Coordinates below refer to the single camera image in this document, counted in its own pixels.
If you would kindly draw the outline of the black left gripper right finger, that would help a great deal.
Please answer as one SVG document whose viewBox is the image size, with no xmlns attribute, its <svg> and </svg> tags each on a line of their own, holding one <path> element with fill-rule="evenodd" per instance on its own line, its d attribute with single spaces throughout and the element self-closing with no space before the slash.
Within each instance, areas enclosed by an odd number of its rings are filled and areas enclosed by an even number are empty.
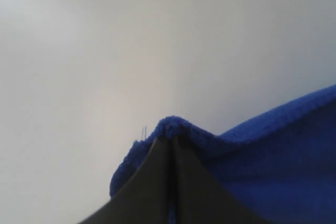
<svg viewBox="0 0 336 224">
<path fill-rule="evenodd" d="M 184 136 L 173 140 L 177 223 L 265 223 L 206 170 Z"/>
</svg>

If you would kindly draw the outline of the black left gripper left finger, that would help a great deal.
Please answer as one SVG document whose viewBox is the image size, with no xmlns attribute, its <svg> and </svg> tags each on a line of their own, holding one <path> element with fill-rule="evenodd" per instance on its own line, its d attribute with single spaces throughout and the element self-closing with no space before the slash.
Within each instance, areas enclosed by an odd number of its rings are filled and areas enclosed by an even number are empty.
<svg viewBox="0 0 336 224">
<path fill-rule="evenodd" d="M 84 224 L 168 223 L 169 143 L 157 138 L 140 166 L 103 207 Z"/>
</svg>

